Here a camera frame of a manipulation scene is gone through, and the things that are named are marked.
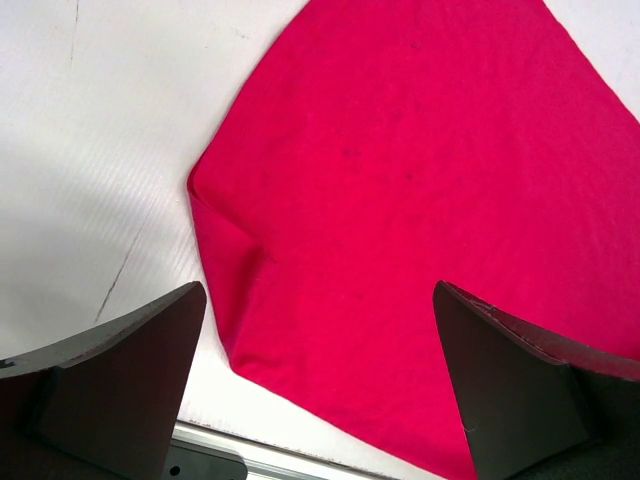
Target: white table surface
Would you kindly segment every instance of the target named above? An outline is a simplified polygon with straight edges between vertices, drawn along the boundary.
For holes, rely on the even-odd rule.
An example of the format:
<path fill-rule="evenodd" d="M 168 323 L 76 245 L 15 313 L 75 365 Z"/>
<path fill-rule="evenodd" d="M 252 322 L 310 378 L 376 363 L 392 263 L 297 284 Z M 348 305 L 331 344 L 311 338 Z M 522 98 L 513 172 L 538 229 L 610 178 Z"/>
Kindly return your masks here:
<path fill-rule="evenodd" d="M 304 3 L 0 0 L 0 358 L 203 279 L 187 173 Z M 547 4 L 640 118 L 640 2 Z M 179 418 L 435 478 L 236 377 L 210 311 Z"/>

